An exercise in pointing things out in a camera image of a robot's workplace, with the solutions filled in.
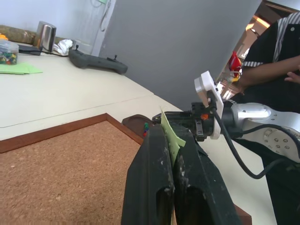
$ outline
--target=black controller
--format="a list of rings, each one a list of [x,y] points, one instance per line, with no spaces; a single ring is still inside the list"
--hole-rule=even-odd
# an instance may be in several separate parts
[[[116,60],[117,55],[114,56],[114,59],[86,55],[78,50],[78,45],[76,45],[76,49],[70,49],[69,58],[79,68],[86,68],[87,66],[108,68],[115,70],[118,74],[124,74],[128,69],[126,65]]]

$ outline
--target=desk surface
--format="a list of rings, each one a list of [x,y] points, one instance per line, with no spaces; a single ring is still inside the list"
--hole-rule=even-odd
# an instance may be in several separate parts
[[[179,111],[123,75],[78,69],[68,59],[55,56],[20,55],[19,60],[43,73],[0,75],[0,140],[103,113],[122,121],[134,114],[151,118],[160,108]],[[266,179],[248,177],[223,137],[199,144],[220,170],[233,202],[252,216],[253,225],[275,225]],[[235,146],[250,170],[263,169],[259,156]]]

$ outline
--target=green paper sheet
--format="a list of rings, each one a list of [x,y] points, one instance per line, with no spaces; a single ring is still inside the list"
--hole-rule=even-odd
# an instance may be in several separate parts
[[[174,166],[180,146],[184,147],[186,142],[175,134],[163,110],[161,110],[160,124],[162,125],[164,133],[167,137],[172,166]]]
[[[26,62],[18,63],[16,65],[6,65],[0,64],[0,73],[1,74],[36,74],[42,73],[42,71],[33,65],[30,65]]]

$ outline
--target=cork board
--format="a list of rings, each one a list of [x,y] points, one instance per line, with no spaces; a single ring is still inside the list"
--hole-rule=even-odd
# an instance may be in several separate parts
[[[139,147],[103,121],[2,154],[1,221],[120,224]]]

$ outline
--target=black cable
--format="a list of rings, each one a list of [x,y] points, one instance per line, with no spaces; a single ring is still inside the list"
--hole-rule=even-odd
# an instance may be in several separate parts
[[[226,139],[226,142],[227,142],[227,144],[228,144],[228,146],[229,146],[231,152],[233,153],[235,159],[238,161],[239,165],[240,165],[241,168],[245,171],[245,173],[248,174],[250,177],[252,177],[252,178],[254,178],[254,179],[260,179],[260,178],[262,178],[264,175],[266,175],[266,173],[269,172],[269,171],[270,171],[274,166],[276,166],[277,164],[282,163],[282,162],[285,162],[285,161],[289,161],[289,160],[284,159],[284,158],[277,159],[277,160],[274,160],[273,162],[271,162],[269,165],[267,165],[267,166],[264,168],[264,170],[261,171],[259,174],[256,175],[256,174],[252,173],[252,172],[248,169],[248,167],[244,164],[243,160],[240,158],[240,156],[239,156],[239,154],[238,154],[238,152],[237,152],[235,146],[233,145],[233,142],[232,142],[232,140],[231,140],[231,138],[230,138],[230,135],[228,134],[228,131],[227,131],[227,129],[226,129],[224,123],[221,121],[221,118],[219,117],[219,115],[218,115],[218,113],[217,113],[216,108],[215,108],[215,107],[212,107],[211,111],[212,111],[214,117],[216,118],[218,124],[220,125],[221,130],[222,130],[222,132],[223,132],[223,135],[224,135],[224,137],[225,137],[225,139]],[[257,126],[257,127],[253,128],[253,129],[250,129],[250,130],[247,130],[247,131],[243,132],[243,134],[249,134],[249,133],[251,133],[251,132],[253,132],[253,131],[256,131],[256,130],[259,130],[259,129],[262,129],[262,128],[265,128],[265,127],[270,127],[270,126],[271,126],[271,125],[268,125],[268,124],[264,124],[264,125],[261,125],[261,126]],[[272,126],[273,126],[272,128],[276,128],[276,129],[279,129],[278,127],[280,127],[280,126],[278,126],[278,125],[272,125]],[[284,131],[286,134],[288,134],[288,135],[290,136],[290,134],[289,134],[289,133],[287,132],[287,130],[285,130],[284,128],[280,127],[280,130],[281,130],[281,131]]]
[[[68,55],[59,55],[59,54],[55,54],[55,53],[52,53],[52,52],[44,52],[44,51],[38,51],[38,50],[19,50],[19,53],[46,53],[46,54],[49,54],[49,55],[57,55],[57,56],[60,56],[60,57],[68,57]]]

